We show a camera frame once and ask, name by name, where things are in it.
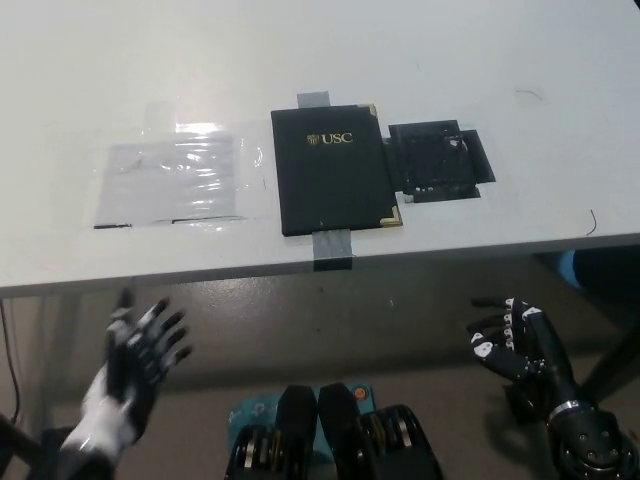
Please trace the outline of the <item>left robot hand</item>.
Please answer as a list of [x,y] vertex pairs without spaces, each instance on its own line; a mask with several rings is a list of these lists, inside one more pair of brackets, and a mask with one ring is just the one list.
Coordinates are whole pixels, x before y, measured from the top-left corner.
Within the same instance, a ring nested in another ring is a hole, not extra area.
[[145,433],[170,370],[193,352],[184,311],[164,317],[170,305],[165,297],[135,318],[133,300],[133,292],[124,290],[112,312],[104,364],[84,395],[80,421],[65,448],[117,460]]

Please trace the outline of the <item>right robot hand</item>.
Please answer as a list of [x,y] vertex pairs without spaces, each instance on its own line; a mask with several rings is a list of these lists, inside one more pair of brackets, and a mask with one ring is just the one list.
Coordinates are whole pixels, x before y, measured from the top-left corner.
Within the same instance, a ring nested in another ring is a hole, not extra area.
[[467,326],[475,358],[485,368],[516,385],[532,383],[546,416],[588,400],[543,310],[515,297],[475,298],[471,304],[499,310]]

